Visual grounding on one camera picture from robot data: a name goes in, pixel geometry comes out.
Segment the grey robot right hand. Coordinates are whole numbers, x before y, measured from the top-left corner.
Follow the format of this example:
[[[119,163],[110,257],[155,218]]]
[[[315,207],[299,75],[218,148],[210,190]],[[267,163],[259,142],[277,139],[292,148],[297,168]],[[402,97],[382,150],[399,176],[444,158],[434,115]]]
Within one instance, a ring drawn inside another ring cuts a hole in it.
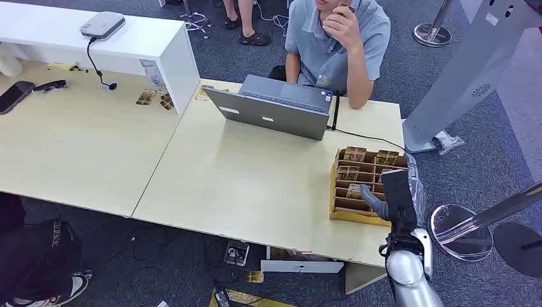
[[[413,199],[414,210],[417,216],[417,227],[422,228],[425,224],[424,211],[426,206],[426,194],[424,191],[424,186],[419,180],[418,167],[413,155],[405,153],[404,158],[408,166],[408,183]],[[378,217],[388,221],[386,201],[379,200],[370,192],[370,188],[364,184],[360,185],[360,195],[362,200],[364,200],[373,209],[373,211],[376,212]]]

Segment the person's left hand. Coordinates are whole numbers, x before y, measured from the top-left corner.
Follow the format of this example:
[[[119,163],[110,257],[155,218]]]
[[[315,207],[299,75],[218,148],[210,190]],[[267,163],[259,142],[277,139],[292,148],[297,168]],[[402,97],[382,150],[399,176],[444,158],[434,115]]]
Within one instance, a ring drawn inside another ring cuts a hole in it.
[[[355,14],[347,6],[337,6],[322,15],[321,25],[329,36],[335,38],[347,52],[362,49],[359,22]]]

